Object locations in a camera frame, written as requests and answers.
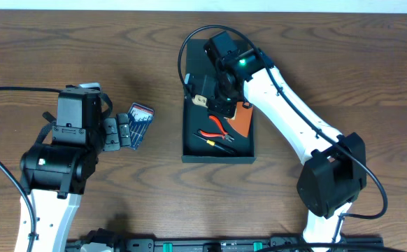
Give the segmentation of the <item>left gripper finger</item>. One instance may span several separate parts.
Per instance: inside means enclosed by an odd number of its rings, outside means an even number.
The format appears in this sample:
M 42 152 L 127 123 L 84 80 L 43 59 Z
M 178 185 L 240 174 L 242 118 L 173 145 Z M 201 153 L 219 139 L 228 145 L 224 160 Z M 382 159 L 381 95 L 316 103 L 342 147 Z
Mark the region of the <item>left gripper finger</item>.
M 120 146 L 128 148 L 131 146 L 131 132 L 129 128 L 129 117 L 126 113 L 119 113 L 116 117 Z
M 115 118 L 107 118 L 103 122 L 105 130 L 105 141 L 103 146 L 104 152 L 120 150 L 120 139 L 117 130 L 117 120 Z

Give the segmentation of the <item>blue precision screwdriver set case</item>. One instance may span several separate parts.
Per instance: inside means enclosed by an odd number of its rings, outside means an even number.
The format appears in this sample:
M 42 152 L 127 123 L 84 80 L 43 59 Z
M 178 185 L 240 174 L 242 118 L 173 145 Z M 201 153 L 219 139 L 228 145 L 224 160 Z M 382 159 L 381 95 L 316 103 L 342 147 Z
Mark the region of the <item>blue precision screwdriver set case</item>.
M 133 103 L 128 111 L 130 148 L 137 150 L 143 141 L 146 130 L 154 119 L 155 110 L 142 104 Z

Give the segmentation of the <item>orange scraper wooden handle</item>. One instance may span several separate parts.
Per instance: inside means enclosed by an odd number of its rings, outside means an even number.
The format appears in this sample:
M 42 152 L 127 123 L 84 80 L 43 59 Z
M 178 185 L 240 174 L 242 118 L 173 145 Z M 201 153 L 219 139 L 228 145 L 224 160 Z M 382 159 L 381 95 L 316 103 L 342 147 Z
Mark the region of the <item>orange scraper wooden handle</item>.
M 224 117 L 224 119 L 235 132 L 247 138 L 250 131 L 252 112 L 251 104 L 238 101 L 235 105 L 234 116 L 232 118 Z

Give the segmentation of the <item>red handled pliers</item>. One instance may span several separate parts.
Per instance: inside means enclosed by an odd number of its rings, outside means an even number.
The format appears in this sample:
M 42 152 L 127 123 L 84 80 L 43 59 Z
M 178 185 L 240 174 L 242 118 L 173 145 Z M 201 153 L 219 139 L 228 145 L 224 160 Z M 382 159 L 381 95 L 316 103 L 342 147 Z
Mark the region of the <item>red handled pliers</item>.
M 213 121 L 216 125 L 216 127 L 218 128 L 219 132 L 215 133 L 215 132 L 205 132 L 202 129 L 198 130 L 198 133 L 203 136 L 203 137 L 207 137 L 207 138 L 221 138 L 224 139 L 225 141 L 229 141 L 229 142 L 233 142 L 234 138 L 233 136 L 231 136 L 228 131 L 223 127 L 220 119 L 218 117 L 216 117 L 215 115 L 209 115 L 209 120 Z

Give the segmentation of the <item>black yellow screwdriver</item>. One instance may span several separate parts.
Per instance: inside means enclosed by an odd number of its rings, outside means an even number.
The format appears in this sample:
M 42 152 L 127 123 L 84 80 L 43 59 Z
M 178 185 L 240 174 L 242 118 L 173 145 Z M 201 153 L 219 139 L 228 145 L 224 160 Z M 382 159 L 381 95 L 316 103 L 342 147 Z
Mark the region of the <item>black yellow screwdriver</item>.
M 210 140 L 210 139 L 206 139 L 206 138 L 204 138 L 204 137 L 202 137 L 202 136 L 199 136 L 198 134 L 195 134 L 195 133 L 193 133 L 193 135 L 194 135 L 195 137 L 199 138 L 200 140 L 204 141 L 204 142 L 205 142 L 206 144 L 208 144 L 209 146 L 212 146 L 212 147 L 215 148 L 215 149 L 221 150 L 221 151 L 223 151 L 223 152 L 225 152 L 225 153 L 228 153 L 228 154 L 230 154 L 230 155 L 236 155 L 236 154 L 237 154 L 237 152 L 236 152 L 233 148 L 230 148 L 230 147 L 228 147 L 228 146 L 226 146 L 226 145 L 224 145 L 224 144 L 220 144 L 220 143 L 218 143 L 218 142 L 216 142 L 216 141 L 212 141 L 212 140 Z

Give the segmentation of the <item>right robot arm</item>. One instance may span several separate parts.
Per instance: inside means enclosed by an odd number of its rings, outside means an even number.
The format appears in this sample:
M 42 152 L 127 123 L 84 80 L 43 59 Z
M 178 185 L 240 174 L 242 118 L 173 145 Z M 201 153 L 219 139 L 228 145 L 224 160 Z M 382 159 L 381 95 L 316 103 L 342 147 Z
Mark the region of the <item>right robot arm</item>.
M 365 145 L 343 135 L 295 94 L 262 50 L 226 32 L 185 46 L 184 162 L 253 161 L 253 111 L 261 111 L 296 153 L 297 192 L 308 208 L 302 237 L 325 251 L 341 240 L 345 215 L 366 187 Z

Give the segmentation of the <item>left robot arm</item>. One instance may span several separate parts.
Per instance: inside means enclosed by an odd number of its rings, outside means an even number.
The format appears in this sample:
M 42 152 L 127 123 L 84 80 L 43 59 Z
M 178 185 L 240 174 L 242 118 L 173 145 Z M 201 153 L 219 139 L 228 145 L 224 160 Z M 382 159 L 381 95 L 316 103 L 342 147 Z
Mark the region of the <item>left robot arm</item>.
M 64 251 L 74 216 L 102 152 L 131 145 L 129 118 L 111 117 L 113 105 L 98 83 L 68 85 L 34 145 L 22 155 L 24 195 L 16 251 Z

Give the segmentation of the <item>black open gift box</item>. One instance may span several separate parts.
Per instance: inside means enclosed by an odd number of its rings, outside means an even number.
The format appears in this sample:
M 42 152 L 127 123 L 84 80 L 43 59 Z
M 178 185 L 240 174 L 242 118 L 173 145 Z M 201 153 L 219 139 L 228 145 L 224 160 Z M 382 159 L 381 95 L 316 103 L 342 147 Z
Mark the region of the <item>black open gift box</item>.
M 185 73 L 191 77 L 216 77 L 214 66 L 204 52 L 204 39 L 192 39 L 187 43 Z M 227 120 L 220 117 L 224 129 L 233 136 L 234 141 L 226 141 L 214 137 L 211 141 L 229 147 L 234 154 L 227 153 L 208 144 L 207 137 L 201 134 L 219 134 L 219 127 L 209 116 L 212 113 L 207 108 L 193 104 L 186 98 L 183 104 L 183 155 L 184 163 L 218 163 L 218 164 L 252 164 L 255 160 L 254 126 L 250 126 L 247 137 L 241 136 L 231 128 Z

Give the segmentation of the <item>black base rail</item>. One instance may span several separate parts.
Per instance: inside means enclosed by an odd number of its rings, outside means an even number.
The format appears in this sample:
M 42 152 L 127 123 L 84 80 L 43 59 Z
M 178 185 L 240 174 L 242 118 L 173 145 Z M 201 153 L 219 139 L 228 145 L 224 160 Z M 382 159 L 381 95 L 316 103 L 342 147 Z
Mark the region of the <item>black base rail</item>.
M 302 244 L 302 236 L 278 235 L 251 239 L 155 239 L 117 235 L 110 230 L 89 232 L 81 240 L 66 243 L 65 252 L 121 251 L 121 252 L 208 252 L 208 251 L 258 251 L 271 246 Z

